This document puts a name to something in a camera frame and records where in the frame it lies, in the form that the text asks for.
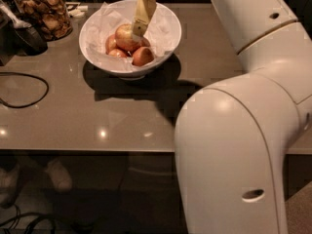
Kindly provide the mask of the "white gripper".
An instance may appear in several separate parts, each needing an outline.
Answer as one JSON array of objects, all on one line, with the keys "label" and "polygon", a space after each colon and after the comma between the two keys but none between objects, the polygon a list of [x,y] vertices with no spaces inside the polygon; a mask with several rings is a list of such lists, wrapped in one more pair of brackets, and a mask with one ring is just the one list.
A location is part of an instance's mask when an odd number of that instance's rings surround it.
[{"label": "white gripper", "polygon": [[135,37],[143,37],[156,11],[156,0],[136,0],[136,8],[132,23]]}]

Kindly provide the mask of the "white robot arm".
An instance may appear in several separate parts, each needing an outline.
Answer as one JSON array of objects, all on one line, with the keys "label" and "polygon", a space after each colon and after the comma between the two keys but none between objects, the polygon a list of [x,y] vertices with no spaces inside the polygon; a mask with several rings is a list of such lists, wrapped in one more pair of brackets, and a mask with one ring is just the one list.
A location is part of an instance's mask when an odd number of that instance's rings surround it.
[{"label": "white robot arm", "polygon": [[312,41],[284,0],[211,0],[243,74],[181,108],[175,165],[189,234],[288,234],[283,165],[311,125]]}]

